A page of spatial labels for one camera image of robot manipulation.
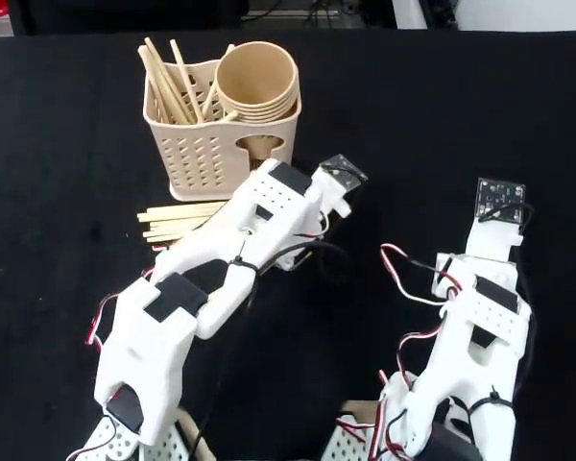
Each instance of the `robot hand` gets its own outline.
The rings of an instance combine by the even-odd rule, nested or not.
[[[378,421],[369,431],[370,453],[386,450],[382,460],[510,459],[516,370],[532,314],[516,292],[518,274],[508,260],[511,247],[522,240],[523,210],[531,209],[524,204],[524,190],[519,184],[480,180],[466,253],[438,254],[432,293],[447,301],[426,302],[442,304],[442,321],[399,343],[400,348],[409,339],[436,337],[420,376],[405,372],[397,353],[399,371],[386,383]],[[407,257],[397,247],[386,247]],[[464,408],[462,426],[455,424],[456,416],[440,418],[443,402]]]
[[[343,156],[311,178],[266,160],[207,222],[157,256],[150,281],[138,279],[119,295],[95,400],[140,443],[154,445],[176,420],[194,336],[213,336],[270,261],[293,269],[304,247],[285,250],[323,238],[328,214],[348,216],[344,195],[366,179]]]

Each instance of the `perforated metal plate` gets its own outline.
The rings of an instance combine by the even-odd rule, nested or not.
[[[342,418],[349,423],[356,423],[356,420],[350,415]],[[358,432],[365,437],[365,432]],[[326,449],[324,449],[321,461],[367,461],[365,444],[337,426],[328,441]]]
[[[82,453],[77,461],[126,461],[137,449],[136,436],[115,422],[117,432],[107,445]],[[85,448],[96,447],[113,435],[113,427],[107,418],[98,423],[85,443]],[[139,446],[139,461],[187,461],[188,451],[177,429],[171,425],[168,432],[154,447]]]

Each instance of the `black tablecloth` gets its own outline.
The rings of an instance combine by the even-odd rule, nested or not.
[[[142,37],[0,39],[0,459],[60,460],[84,442],[100,415],[89,319],[153,260],[135,213],[171,200],[141,116]],[[317,456],[343,400],[376,398],[400,334],[437,319],[400,297],[377,246],[430,262],[461,252],[479,176],[526,183],[538,211],[524,259],[540,335],[516,401],[515,459],[576,457],[576,34],[155,42],[171,37],[191,62],[229,42],[286,47],[303,100],[296,164],[311,172],[343,153],[371,176],[334,237],[352,255],[346,284],[315,264],[265,277],[206,432],[219,457]],[[428,274],[404,277],[427,292]],[[182,403],[197,419],[233,325],[197,341],[185,366]],[[422,369],[428,347],[407,348],[408,368]]]

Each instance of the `plastic basket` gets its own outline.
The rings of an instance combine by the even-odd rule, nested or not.
[[[187,65],[192,88],[201,105],[211,87],[219,60]],[[183,101],[190,101],[175,64],[165,64],[181,92]],[[292,113],[282,120],[255,125],[241,122],[170,125],[161,120],[149,79],[145,79],[143,117],[152,135],[169,177],[173,197],[184,202],[224,200],[248,177],[264,158],[252,158],[247,149],[239,147],[249,136],[276,136],[281,144],[271,150],[270,158],[290,163],[300,115],[300,95]],[[220,120],[224,111],[217,94],[208,117]]]

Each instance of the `chopstick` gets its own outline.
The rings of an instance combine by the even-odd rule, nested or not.
[[[233,48],[234,48],[234,45],[231,43],[228,46],[227,51],[224,53],[224,56],[226,56],[228,53],[230,53]],[[211,88],[209,89],[209,92],[207,93],[207,97],[204,98],[203,117],[207,117],[207,113],[209,112],[209,108],[211,108],[211,101],[213,101],[213,95],[215,94],[217,89],[218,89],[217,81],[215,79],[213,79],[213,83],[211,84]]]
[[[161,72],[158,71],[156,64],[154,63],[154,60],[153,60],[152,55],[150,53],[150,49],[145,45],[141,45],[138,47],[138,54],[141,57],[141,59],[143,60],[143,65],[145,66],[145,70],[147,71],[147,75],[150,76],[150,84],[152,85],[152,88],[154,87],[154,84],[152,83],[152,81],[156,81],[156,86],[157,86],[157,90],[158,90],[158,94],[159,94],[159,98],[156,98],[156,100],[158,101],[158,105],[163,106],[163,104],[166,103],[168,110],[170,110],[170,112],[173,116],[173,119],[177,123],[180,123],[182,125],[187,125],[188,121],[185,118],[185,115],[183,114],[183,112],[181,111],[180,105],[178,104],[178,102],[173,97],[173,94],[171,94],[171,90],[169,88],[169,85],[167,84],[166,80],[164,80],[162,78]],[[162,114],[162,116],[166,115],[167,123],[170,123],[169,117],[168,117],[168,112],[166,111],[166,108],[164,110],[164,113],[162,113],[162,109],[160,109],[160,113]]]
[[[192,84],[190,82],[190,76],[188,75],[188,71],[185,68],[185,63],[183,62],[183,57],[181,56],[180,48],[177,46],[177,42],[171,40],[169,42],[171,44],[171,49],[173,50],[173,55],[175,56],[175,63],[177,64],[178,68],[180,69],[181,78],[183,79],[183,84],[185,85],[185,90],[190,97],[190,103],[192,104],[192,109],[194,109],[194,113],[196,114],[197,123],[203,123],[203,114],[201,113],[201,108],[199,108],[199,102],[196,99],[196,93],[194,89],[192,89]]]
[[[181,99],[181,92],[178,90],[177,86],[175,85],[175,82],[173,82],[173,78],[171,77],[171,74],[169,74],[169,71],[166,69],[166,66],[164,65],[164,62],[162,61],[160,54],[158,53],[156,47],[154,46],[154,43],[150,40],[148,36],[145,37],[145,44],[150,50],[150,53],[152,55],[152,58],[154,59],[156,67],[160,71],[160,74],[162,75],[164,81],[169,87],[169,91],[167,91],[167,93],[172,94],[173,98],[177,101],[180,107],[180,112],[187,119],[188,122],[187,124],[196,123],[196,120],[192,117],[192,114],[190,113],[190,110],[188,110],[187,105]]]

